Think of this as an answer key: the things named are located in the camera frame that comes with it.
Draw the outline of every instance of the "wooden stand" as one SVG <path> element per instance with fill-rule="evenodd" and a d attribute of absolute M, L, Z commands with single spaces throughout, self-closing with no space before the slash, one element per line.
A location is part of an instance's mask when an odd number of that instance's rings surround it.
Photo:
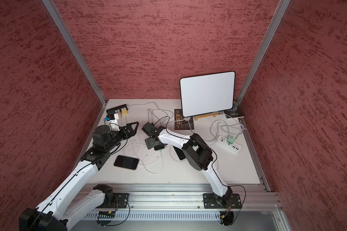
<path fill-rule="evenodd" d="M 207 114 L 202 114 L 202 115 L 197 115 L 197 116 L 194 116 L 194 120 L 197 121 L 199 118 L 202 118 L 202 117 L 208 117 L 208 116 L 213 116 L 213 117 L 216 117 L 219 113 L 218 112 L 215 112 L 215 113 L 207 113 Z"/>

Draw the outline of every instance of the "black mounting plate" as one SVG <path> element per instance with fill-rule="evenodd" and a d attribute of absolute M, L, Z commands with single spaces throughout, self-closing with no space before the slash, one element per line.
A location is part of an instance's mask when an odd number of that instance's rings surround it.
<path fill-rule="evenodd" d="M 116 197 L 116 200 L 118 201 L 118 208 L 127 208 L 126 202 L 128 202 L 129 195 L 130 194 L 128 193 L 114 193 L 114 196 Z"/>
<path fill-rule="evenodd" d="M 97 208 L 117 208 L 116 200 L 118 200 L 118 208 L 127 208 L 126 202 L 128 202 L 128 197 L 130 194 L 128 193 L 113 193 L 115 200 L 114 203 L 110 205 L 98 206 Z"/>
<path fill-rule="evenodd" d="M 237 193 L 233 193 L 231 198 L 231 208 L 241 208 L 242 206 L 242 201 Z M 216 198 L 213 195 L 213 193 L 204 193 L 203 194 L 203 203 L 204 203 L 204 208 L 221 208 L 217 202 Z"/>

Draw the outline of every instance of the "plug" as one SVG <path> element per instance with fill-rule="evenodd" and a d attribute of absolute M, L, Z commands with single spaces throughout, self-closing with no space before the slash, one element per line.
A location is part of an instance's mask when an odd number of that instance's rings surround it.
<path fill-rule="evenodd" d="M 234 138 L 229 136 L 229 138 L 227 139 L 227 142 L 230 144 L 233 144 L 235 142 Z"/>
<path fill-rule="evenodd" d="M 126 109 L 122 109 L 122 110 L 121 110 L 121 113 L 122 113 L 122 116 L 125 116 L 125 115 L 128 114 Z"/>

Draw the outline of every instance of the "red textured wall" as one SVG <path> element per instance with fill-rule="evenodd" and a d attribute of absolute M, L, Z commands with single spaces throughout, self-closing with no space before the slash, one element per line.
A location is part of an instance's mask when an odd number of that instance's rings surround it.
<path fill-rule="evenodd" d="M 41 0 L 0 1 L 0 231 L 71 172 L 100 108 Z"/>
<path fill-rule="evenodd" d="M 235 96 L 279 0 L 55 0 L 107 99 L 180 99 L 182 77 L 235 71 Z"/>
<path fill-rule="evenodd" d="M 292 1 L 241 105 L 292 230 L 347 230 L 347 1 Z"/>

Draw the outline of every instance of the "yellow plug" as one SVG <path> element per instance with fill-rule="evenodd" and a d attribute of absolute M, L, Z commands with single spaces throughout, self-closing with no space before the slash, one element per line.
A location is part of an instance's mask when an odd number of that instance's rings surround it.
<path fill-rule="evenodd" d="M 123 110 L 121 111 L 121 113 L 122 113 L 122 116 L 125 116 L 125 115 L 127 115 L 127 110 L 126 110 L 126 109 L 123 109 Z"/>

